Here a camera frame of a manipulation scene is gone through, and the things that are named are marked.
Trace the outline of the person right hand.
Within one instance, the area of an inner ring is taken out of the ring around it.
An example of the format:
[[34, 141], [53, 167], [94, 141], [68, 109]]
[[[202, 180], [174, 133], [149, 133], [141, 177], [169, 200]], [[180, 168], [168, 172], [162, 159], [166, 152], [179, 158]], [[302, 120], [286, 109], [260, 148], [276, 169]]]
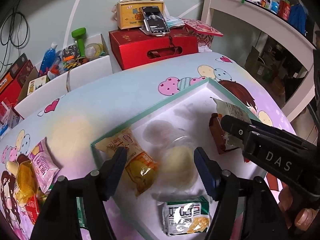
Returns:
[[307, 231], [311, 228], [313, 221], [319, 214], [319, 209], [305, 207], [300, 203], [301, 197], [288, 186], [281, 190], [278, 199], [278, 205], [285, 217], [288, 229], [293, 225], [301, 231]]

